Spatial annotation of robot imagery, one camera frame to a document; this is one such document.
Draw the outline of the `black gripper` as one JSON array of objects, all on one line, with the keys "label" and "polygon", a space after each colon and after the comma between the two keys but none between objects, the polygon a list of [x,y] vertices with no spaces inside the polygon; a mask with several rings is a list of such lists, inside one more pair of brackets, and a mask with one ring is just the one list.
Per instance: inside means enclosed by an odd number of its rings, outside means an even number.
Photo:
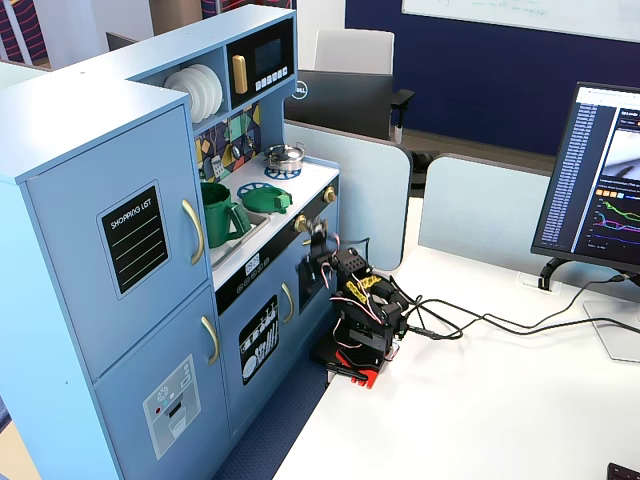
[{"label": "black gripper", "polygon": [[307,221],[310,238],[310,252],[304,257],[304,272],[311,280],[317,280],[323,263],[331,264],[331,258],[340,249],[340,238],[329,232],[327,219],[316,217]]}]

